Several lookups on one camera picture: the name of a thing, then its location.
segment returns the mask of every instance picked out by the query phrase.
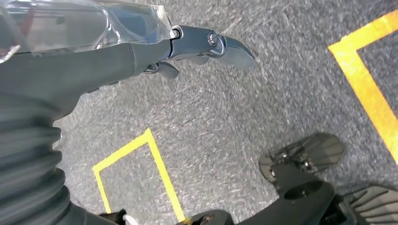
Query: white cable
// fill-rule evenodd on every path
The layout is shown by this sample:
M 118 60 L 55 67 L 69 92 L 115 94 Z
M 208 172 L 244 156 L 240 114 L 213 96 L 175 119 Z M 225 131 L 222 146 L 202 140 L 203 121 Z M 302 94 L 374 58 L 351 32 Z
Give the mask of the white cable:
M 138 222 L 136 221 L 136 219 L 134 219 L 132 216 L 129 216 L 127 214 L 125 214 L 123 216 L 123 220 L 126 221 L 127 223 L 129 223 L 130 225 L 139 225 Z

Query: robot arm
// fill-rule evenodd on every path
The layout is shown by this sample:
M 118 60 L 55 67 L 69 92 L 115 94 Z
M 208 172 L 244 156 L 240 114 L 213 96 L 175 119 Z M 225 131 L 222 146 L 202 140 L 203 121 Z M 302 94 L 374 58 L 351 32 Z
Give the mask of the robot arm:
M 70 202 L 56 168 L 62 156 L 52 144 L 61 130 L 53 121 L 84 93 L 141 73 L 176 77 L 173 60 L 242 57 L 255 65 L 244 45 L 212 30 L 171 28 L 153 7 L 98 3 L 0 0 L 2 225 L 115 224 Z

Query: yellow floor marking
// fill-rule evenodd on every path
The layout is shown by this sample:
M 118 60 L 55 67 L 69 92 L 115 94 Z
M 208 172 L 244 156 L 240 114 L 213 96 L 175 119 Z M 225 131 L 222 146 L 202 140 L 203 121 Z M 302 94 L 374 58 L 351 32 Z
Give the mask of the yellow floor marking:
M 179 222 L 181 222 L 181 221 L 185 220 L 185 216 L 184 216 L 183 210 L 181 208 L 180 202 L 177 198 L 177 194 L 174 190 L 174 187 L 171 184 L 170 177 L 167 173 L 166 167 L 161 158 L 161 154 L 158 150 L 158 146 L 156 145 L 155 139 L 154 139 L 150 129 L 147 129 L 143 135 L 137 137 L 130 143 L 126 144 L 124 147 L 122 147 L 121 149 L 119 149 L 118 151 L 116 151 L 115 153 L 110 155 L 109 157 L 105 158 L 104 160 L 102 160 L 101 162 L 99 162 L 92 168 L 92 170 L 94 171 L 95 178 L 97 179 L 99 191 L 101 192 L 102 201 L 104 202 L 105 210 L 107 211 L 107 213 L 111 212 L 111 208 L 109 206 L 109 201 L 108 201 L 107 195 L 105 194 L 104 185 L 102 184 L 100 171 L 105 169 L 106 167 L 112 165 L 120 158 L 128 155 L 129 153 L 131 153 L 132 151 L 134 151 L 135 149 L 141 147 L 142 145 L 144 145 L 146 143 L 149 145 L 149 148 L 151 149 L 151 153 L 152 153 L 155 163 L 158 167 L 164 187 L 166 188 L 166 193 L 171 201 L 171 205 L 173 206 L 173 209 L 177 216 L 177 219 Z
M 398 10 L 390 12 L 329 46 L 356 96 L 398 164 L 398 119 L 357 53 L 398 30 Z

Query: clear plastic bag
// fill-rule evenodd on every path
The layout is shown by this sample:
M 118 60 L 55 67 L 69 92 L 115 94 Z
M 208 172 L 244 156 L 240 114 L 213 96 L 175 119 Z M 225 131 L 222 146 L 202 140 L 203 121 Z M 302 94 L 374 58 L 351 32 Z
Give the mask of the clear plastic bag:
M 123 0 L 0 0 L 0 63 L 14 53 L 63 54 L 173 37 L 163 6 Z

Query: black flexible hose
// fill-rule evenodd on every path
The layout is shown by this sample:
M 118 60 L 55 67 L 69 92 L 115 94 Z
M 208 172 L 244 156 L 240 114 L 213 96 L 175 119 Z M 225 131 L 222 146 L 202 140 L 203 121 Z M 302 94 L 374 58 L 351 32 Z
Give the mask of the black flexible hose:
M 112 225 L 70 201 L 53 121 L 87 91 L 133 75 L 129 44 L 0 64 L 0 224 Z

